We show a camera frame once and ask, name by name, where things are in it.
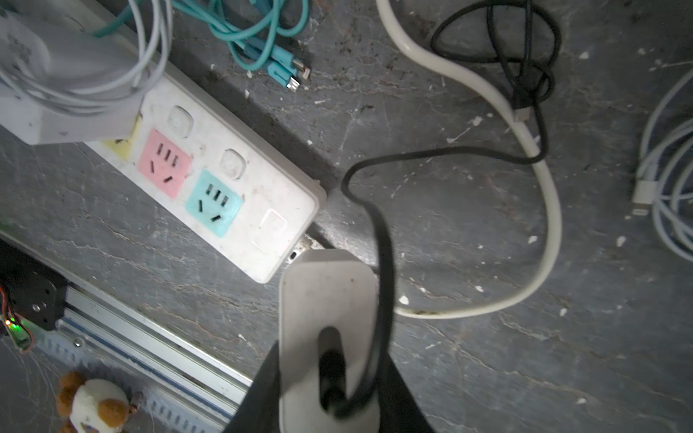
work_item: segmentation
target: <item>yellow outlet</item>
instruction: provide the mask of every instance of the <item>yellow outlet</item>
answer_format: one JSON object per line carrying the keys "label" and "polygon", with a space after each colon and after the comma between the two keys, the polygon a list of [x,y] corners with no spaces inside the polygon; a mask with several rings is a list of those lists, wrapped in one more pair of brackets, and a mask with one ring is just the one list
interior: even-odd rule
{"label": "yellow outlet", "polygon": [[134,128],[132,128],[132,135],[129,139],[125,140],[104,140],[101,141],[104,146],[113,150],[113,152],[127,161],[130,158],[130,151],[132,149],[132,140],[137,135],[137,130],[139,129],[139,124],[142,121],[142,115],[137,116],[137,121],[134,123]]}

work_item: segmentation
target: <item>pink outlet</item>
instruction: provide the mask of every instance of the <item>pink outlet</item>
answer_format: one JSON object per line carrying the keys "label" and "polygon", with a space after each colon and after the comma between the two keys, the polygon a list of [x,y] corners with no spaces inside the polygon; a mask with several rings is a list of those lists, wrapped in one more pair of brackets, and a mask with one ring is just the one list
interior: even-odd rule
{"label": "pink outlet", "polygon": [[191,158],[161,132],[152,129],[137,170],[171,198],[176,198],[190,169]]}

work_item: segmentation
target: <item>white cable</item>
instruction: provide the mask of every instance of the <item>white cable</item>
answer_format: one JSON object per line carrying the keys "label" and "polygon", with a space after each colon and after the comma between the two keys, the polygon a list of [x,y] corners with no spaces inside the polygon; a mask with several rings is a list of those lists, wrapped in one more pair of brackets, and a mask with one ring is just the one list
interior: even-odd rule
{"label": "white cable", "polygon": [[[503,117],[513,131],[523,150],[528,157],[533,157],[539,153],[539,148],[534,142],[532,134],[523,122],[515,122],[514,111],[508,100],[488,81],[469,69],[460,66],[450,60],[443,59],[434,53],[426,51],[417,45],[402,26],[392,10],[389,0],[376,0],[380,19],[385,25],[385,30],[394,41],[395,45],[411,60],[421,66],[437,72],[443,76],[462,83],[473,91],[477,92],[486,99],[493,108]],[[532,165],[541,187],[544,197],[547,218],[547,236],[544,246],[544,254],[539,263],[539,268],[532,279],[519,289],[517,292],[498,299],[496,301],[483,303],[477,306],[456,308],[445,311],[420,311],[409,308],[395,307],[395,312],[406,317],[415,319],[459,319],[460,317],[471,317],[495,312],[522,302],[533,294],[544,283],[553,269],[561,247],[561,204],[556,186],[551,178],[551,173],[544,161]]]}
{"label": "white cable", "polygon": [[[0,67],[0,79],[6,82],[20,96],[34,100],[37,104],[55,113],[69,116],[94,116],[116,109],[120,104],[133,98],[140,98],[150,91],[164,74],[171,42],[173,40],[173,5],[171,0],[152,0],[152,34],[146,41],[146,31],[139,6],[135,0],[128,0],[132,9],[138,41],[138,60],[127,72],[114,79],[84,87],[69,89],[55,88],[18,71]],[[156,56],[157,47],[161,56],[156,67],[151,63]],[[131,83],[124,96],[109,98],[109,92]]]}
{"label": "white cable", "polygon": [[[633,198],[633,202],[636,205],[639,204],[640,208],[642,208],[643,204],[651,204],[652,221],[657,235],[677,256],[693,262],[693,226],[689,222],[684,221],[678,213],[681,202],[693,198],[693,192],[683,192],[688,179],[693,173],[693,159],[683,163],[683,167],[679,166],[683,157],[693,147],[693,118],[674,128],[652,149],[650,146],[652,132],[660,116],[671,100],[691,79],[693,79],[693,69],[681,77],[662,97],[662,100],[647,119],[640,142],[640,165],[636,174],[638,179],[635,187],[636,196]],[[678,149],[669,158],[664,170],[659,173],[659,167],[663,162],[662,158],[665,151],[676,145],[679,146]],[[676,179],[672,179],[674,173],[677,174]],[[672,183],[671,193],[666,195],[665,190]],[[650,188],[643,188],[643,185],[648,185]],[[671,231],[667,230],[666,223],[671,226]]]}

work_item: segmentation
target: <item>outlet slot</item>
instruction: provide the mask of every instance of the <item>outlet slot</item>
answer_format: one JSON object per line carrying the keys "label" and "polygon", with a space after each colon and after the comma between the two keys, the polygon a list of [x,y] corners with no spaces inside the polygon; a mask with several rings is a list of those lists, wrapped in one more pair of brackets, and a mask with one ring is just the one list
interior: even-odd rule
{"label": "outlet slot", "polygon": [[169,197],[176,198],[191,164],[188,154],[161,132],[152,130],[137,170]]}
{"label": "outlet slot", "polygon": [[209,171],[200,174],[186,210],[220,238],[224,237],[243,199]]}

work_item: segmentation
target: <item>brown and white plush toy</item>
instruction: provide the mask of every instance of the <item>brown and white plush toy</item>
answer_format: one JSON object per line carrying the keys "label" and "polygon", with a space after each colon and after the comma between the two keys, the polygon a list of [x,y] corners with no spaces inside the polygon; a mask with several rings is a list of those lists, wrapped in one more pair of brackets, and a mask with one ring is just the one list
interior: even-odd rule
{"label": "brown and white plush toy", "polygon": [[102,379],[71,372],[60,378],[58,414],[69,417],[60,433],[120,433],[133,412],[125,392]]}

